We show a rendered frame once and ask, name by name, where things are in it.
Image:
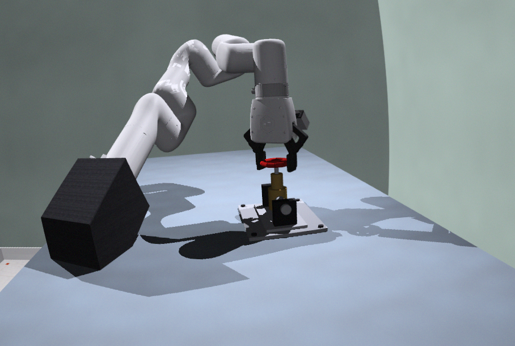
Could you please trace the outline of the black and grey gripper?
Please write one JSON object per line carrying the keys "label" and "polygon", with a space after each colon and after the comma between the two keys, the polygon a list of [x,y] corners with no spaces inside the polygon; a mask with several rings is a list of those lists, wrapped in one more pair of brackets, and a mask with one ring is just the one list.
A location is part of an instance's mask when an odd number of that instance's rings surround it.
{"label": "black and grey gripper", "polygon": [[[297,136],[299,140],[295,143]],[[292,172],[297,167],[297,152],[308,135],[297,126],[293,101],[288,95],[253,99],[250,129],[244,138],[255,153],[257,170],[266,168],[260,165],[266,159],[265,144],[284,144],[289,153],[286,156],[287,172]]]}

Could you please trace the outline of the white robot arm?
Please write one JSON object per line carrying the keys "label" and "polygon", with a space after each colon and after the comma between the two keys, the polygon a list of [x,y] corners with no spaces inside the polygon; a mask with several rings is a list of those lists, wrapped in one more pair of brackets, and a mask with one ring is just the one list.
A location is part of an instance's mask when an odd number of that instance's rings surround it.
{"label": "white robot arm", "polygon": [[137,102],[110,151],[101,158],[126,158],[137,178],[154,144],[166,153],[175,150],[196,116],[196,107],[185,91],[190,70],[204,87],[254,73],[255,88],[251,92],[256,97],[289,95],[286,48],[282,40],[249,43],[242,37],[220,35],[214,39],[212,51],[216,60],[202,42],[184,43],[153,92]]}

